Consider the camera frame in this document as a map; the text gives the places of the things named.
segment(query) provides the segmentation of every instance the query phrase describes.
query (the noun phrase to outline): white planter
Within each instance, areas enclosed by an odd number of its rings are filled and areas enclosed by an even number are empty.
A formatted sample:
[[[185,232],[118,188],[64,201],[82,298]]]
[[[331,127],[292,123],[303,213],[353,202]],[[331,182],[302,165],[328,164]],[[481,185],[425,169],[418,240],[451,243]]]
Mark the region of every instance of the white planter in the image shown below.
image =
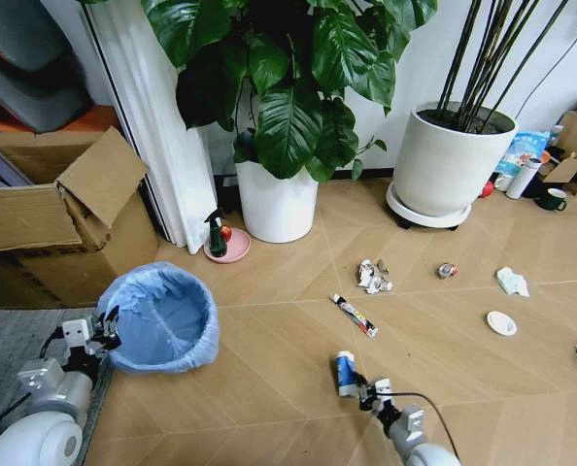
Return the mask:
[[[235,165],[243,218],[251,234],[269,243],[288,243],[310,231],[319,184],[305,168],[290,180],[278,180],[259,163]]]
[[[429,103],[414,109],[394,167],[394,192],[424,216],[448,216],[474,202],[518,131],[518,123],[499,112],[491,121],[507,131],[493,135],[460,133],[418,116],[436,107]],[[479,117],[487,113],[481,109]]]

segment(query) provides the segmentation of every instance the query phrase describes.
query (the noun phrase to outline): blue trash bag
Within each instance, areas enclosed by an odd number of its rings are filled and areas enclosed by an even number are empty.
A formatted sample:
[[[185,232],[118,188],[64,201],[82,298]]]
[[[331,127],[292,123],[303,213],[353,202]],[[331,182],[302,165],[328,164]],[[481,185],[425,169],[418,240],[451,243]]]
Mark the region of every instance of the blue trash bag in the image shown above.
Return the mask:
[[[101,315],[119,306],[122,344],[110,351],[127,372],[186,372],[218,355],[218,308],[206,285],[169,262],[155,262],[117,278],[98,301]]]

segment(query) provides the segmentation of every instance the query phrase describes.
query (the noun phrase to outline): wooden floor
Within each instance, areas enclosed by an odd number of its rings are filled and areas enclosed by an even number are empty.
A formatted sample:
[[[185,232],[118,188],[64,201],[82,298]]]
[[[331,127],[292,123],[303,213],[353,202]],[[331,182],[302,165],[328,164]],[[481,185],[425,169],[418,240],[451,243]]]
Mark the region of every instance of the wooden floor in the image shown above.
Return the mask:
[[[305,238],[254,240],[233,265],[162,245],[158,259],[213,291],[220,355],[182,375],[117,374],[86,464],[399,465],[379,422],[336,394],[332,361],[350,350],[368,378],[442,407],[465,466],[577,466],[577,199],[547,213],[497,192],[456,232],[405,231],[384,208],[387,185],[322,185]],[[392,293],[355,286],[365,257],[384,259]],[[459,275],[436,278],[442,262]],[[530,298],[500,290],[493,274],[505,265],[526,276]],[[327,299],[334,292],[379,326],[374,340]],[[518,335],[494,334],[492,310],[516,320]],[[427,433],[448,448],[426,415]]]

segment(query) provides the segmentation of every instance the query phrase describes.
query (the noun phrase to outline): small plate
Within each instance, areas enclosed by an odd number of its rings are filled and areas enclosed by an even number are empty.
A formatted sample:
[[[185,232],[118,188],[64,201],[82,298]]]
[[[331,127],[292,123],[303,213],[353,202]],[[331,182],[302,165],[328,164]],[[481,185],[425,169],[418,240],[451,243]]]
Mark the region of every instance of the small plate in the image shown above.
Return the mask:
[[[227,250],[225,255],[222,257],[213,257],[209,250],[209,241],[207,240],[204,244],[204,253],[207,254],[207,257],[212,261],[218,262],[219,264],[236,262],[248,253],[250,246],[252,245],[252,238],[241,228],[232,228],[232,236],[226,245]]]
[[[491,311],[487,314],[487,324],[495,333],[505,337],[511,337],[518,333],[518,326],[515,321],[500,311]]]

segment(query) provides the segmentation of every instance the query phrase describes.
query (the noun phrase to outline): spray bottle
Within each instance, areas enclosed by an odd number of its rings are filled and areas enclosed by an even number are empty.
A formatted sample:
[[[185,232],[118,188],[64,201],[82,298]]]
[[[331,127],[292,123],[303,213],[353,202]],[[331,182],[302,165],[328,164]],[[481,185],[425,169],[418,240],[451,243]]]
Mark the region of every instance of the spray bottle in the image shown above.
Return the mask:
[[[209,236],[209,251],[213,257],[223,257],[226,254],[227,246],[226,241],[221,235],[220,226],[218,225],[218,218],[223,218],[220,209],[215,209],[211,212],[207,219],[204,220],[206,223],[209,222],[209,227],[211,229]]]

